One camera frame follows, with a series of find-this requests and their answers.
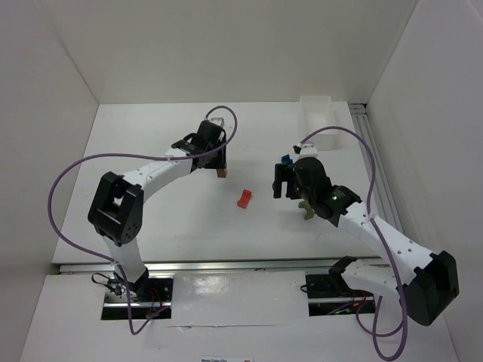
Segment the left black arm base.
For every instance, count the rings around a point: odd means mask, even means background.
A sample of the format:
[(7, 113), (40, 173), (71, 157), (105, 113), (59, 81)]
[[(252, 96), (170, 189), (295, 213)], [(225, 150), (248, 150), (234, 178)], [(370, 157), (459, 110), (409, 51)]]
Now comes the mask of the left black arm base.
[[(91, 281), (104, 288), (103, 321), (126, 321), (128, 319), (128, 298), (125, 287), (113, 276), (93, 273)], [(171, 319), (173, 278), (150, 278), (147, 287), (140, 294), (131, 292), (131, 313), (133, 320)]]

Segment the white perforated plastic bin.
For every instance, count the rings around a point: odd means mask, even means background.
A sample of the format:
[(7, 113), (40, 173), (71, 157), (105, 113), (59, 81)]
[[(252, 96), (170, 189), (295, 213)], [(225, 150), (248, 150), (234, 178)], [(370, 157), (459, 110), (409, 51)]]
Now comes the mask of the white perforated plastic bin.
[[(301, 96), (299, 125), (302, 139), (323, 127), (337, 126), (331, 98)], [(337, 138), (338, 130), (326, 130), (312, 136), (309, 141), (319, 151), (333, 151), (337, 146)]]

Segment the brown wood block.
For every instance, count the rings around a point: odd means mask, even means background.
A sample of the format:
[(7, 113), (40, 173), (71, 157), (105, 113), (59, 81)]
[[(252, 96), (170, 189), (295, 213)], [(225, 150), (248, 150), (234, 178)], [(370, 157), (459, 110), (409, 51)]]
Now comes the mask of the brown wood block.
[(218, 168), (216, 169), (216, 173), (218, 178), (226, 178), (228, 174), (226, 168)]

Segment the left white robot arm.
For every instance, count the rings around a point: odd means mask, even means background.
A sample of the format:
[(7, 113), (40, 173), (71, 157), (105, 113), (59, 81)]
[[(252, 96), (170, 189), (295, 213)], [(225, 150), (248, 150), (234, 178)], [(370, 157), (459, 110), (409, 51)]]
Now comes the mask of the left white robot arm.
[(144, 203), (174, 180), (198, 169), (226, 175), (226, 131), (222, 118), (204, 120), (196, 133), (174, 143), (164, 161), (153, 161), (123, 174), (105, 173), (99, 182), (88, 221), (115, 260), (115, 277), (141, 297), (149, 272), (140, 256), (137, 236), (143, 224)]

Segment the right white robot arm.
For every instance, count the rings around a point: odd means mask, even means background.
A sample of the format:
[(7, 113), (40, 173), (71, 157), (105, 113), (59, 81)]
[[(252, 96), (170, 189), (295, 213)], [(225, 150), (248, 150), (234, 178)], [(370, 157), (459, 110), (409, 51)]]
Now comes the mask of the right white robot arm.
[(275, 165), (273, 197), (302, 200), (316, 216), (353, 236), (388, 262), (376, 267), (344, 256), (329, 270), (335, 290), (363, 290), (397, 298), (416, 323), (429, 326), (459, 294), (457, 264), (446, 251), (435, 253), (412, 241), (375, 213), (359, 195), (332, 184), (314, 157)]

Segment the blue wood block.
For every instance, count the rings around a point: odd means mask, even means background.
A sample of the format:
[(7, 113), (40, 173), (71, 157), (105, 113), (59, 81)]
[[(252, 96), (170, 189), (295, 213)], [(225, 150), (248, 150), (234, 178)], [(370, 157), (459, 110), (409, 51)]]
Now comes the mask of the blue wood block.
[(281, 157), (281, 163), (286, 165), (291, 165), (294, 163), (290, 155), (283, 155)]

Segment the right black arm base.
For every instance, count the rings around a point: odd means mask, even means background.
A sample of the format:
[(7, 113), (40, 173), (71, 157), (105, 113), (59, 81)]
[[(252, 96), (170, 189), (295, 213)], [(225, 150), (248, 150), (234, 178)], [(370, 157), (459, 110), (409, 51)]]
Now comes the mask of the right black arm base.
[(325, 273), (306, 275), (306, 283), (300, 286), (300, 291), (308, 298), (310, 317), (375, 312), (373, 294), (350, 289), (342, 279), (342, 272), (355, 261), (355, 257), (345, 256)]

